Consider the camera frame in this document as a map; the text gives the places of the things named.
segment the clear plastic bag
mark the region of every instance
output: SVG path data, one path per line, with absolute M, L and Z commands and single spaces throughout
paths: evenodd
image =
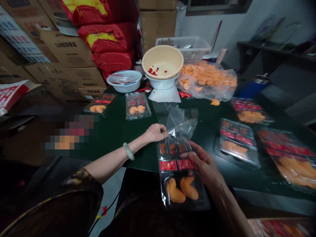
M 219 64 L 201 61 L 198 65 L 184 65 L 177 79 L 178 88 L 196 98 L 229 101 L 237 87 L 233 69 L 224 70 Z
M 113 103 L 116 94 L 102 93 L 97 96 L 90 104 L 88 104 L 83 111 L 86 114 L 100 114 L 104 115 L 111 104 Z
M 156 102 L 152 101 L 152 105 L 154 106 L 154 110 L 158 119 L 158 122 L 160 124 L 163 124 L 166 126 L 167 119 L 169 116 L 169 111 L 171 108 L 175 107 L 178 108 L 178 103 L 175 102 Z
M 198 124 L 198 109 L 181 109 L 172 107 L 169 110 L 169 116 L 166 128 L 181 130 L 188 139 L 193 136 L 194 130 Z
M 143 119 L 151 116 L 145 92 L 127 93 L 126 120 Z
M 316 154 L 292 132 L 257 127 L 264 148 L 278 171 L 294 189 L 316 193 Z
M 246 123 L 259 123 L 269 125 L 274 122 L 263 108 L 252 99 L 234 97 L 230 101 L 237 113 L 238 119 Z
M 180 129 L 157 144 L 162 201 L 167 209 L 208 210 L 210 201 L 195 163 L 181 154 L 191 146 Z
M 127 84 L 139 79 L 138 75 L 126 76 L 124 74 L 112 74 L 107 80 L 110 80 L 113 84 Z
M 250 127 L 222 118 L 219 146 L 221 151 L 260 167 L 256 141 Z

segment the plastic packaging tray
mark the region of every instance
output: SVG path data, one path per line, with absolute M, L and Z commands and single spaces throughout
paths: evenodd
M 246 125 L 222 118 L 220 150 L 260 167 L 256 141 Z
M 293 188 L 316 193 L 316 155 L 292 132 L 258 127 L 264 148 L 272 157 L 281 176 Z
M 90 104 L 88 104 L 83 111 L 87 114 L 104 115 L 109 107 L 112 105 L 116 94 L 102 93 L 98 95 Z
M 167 209 L 208 210 L 210 201 L 195 163 L 181 154 L 191 146 L 181 131 L 157 144 L 162 201 Z
M 145 92 L 127 93 L 125 96 L 126 120 L 143 119 L 151 116 Z
M 269 125 L 274 122 L 274 119 L 252 99 L 233 97 L 230 102 L 241 122 L 264 125 Z

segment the cardboard box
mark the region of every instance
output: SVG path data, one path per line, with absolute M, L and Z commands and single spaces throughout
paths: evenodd
M 66 36 L 59 31 L 41 31 L 40 35 L 65 68 L 96 66 L 89 59 L 92 55 L 91 50 L 79 37 Z
M 52 62 L 52 63 L 58 63 L 58 59 L 55 57 L 55 55 L 50 51 L 50 49 L 47 47 L 46 44 L 38 44 L 37 47 L 45 54 L 45 56 Z
M 80 93 L 88 100 L 95 99 L 98 95 L 103 93 L 107 87 L 85 87 L 79 88 Z
M 57 23 L 54 13 L 65 13 L 58 0 L 40 0 L 40 4 L 54 24 Z
M 0 36 L 0 51 L 2 52 L 2 57 L 1 57 L 1 63 L 4 66 L 4 64 L 11 64 L 10 61 L 16 65 L 24 65 L 27 64 L 28 61 L 18 53 L 7 41 L 5 41 L 1 36 Z
M 142 11 L 143 50 L 155 47 L 157 38 L 174 37 L 177 11 Z
M 177 0 L 138 0 L 140 10 L 175 10 Z
M 38 82 L 26 70 L 24 70 L 21 65 L 24 60 L 21 61 L 19 58 L 16 58 L 15 53 L 9 48 L 4 50 L 4 52 L 0 50 L 0 84 L 10 84 L 23 80 L 31 80 L 35 84 L 38 84 Z
M 16 18 L 15 22 L 21 27 L 21 29 L 32 39 L 35 44 L 43 44 L 40 39 L 40 33 L 37 30 L 35 24 L 40 27 L 55 28 L 54 24 L 48 18 L 48 16 L 34 16 L 26 18 Z
M 14 18 L 29 16 L 46 16 L 37 0 L 1 0 L 3 8 Z
M 46 63 L 27 66 L 26 70 L 60 100 L 87 101 L 80 87 L 105 86 L 97 67 L 68 69 L 60 63 Z

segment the plastic bag of dried fruit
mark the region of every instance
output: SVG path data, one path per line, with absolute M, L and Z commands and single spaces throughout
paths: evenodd
M 221 65 L 201 61 L 198 65 L 184 65 L 178 78 L 178 88 L 196 98 L 229 101 L 237 87 L 233 69 L 224 70 Z

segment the white paper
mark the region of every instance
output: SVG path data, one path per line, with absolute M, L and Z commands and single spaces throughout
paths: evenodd
M 148 99 L 156 102 L 175 102 L 181 103 L 181 98 L 176 86 L 166 90 L 153 89 Z

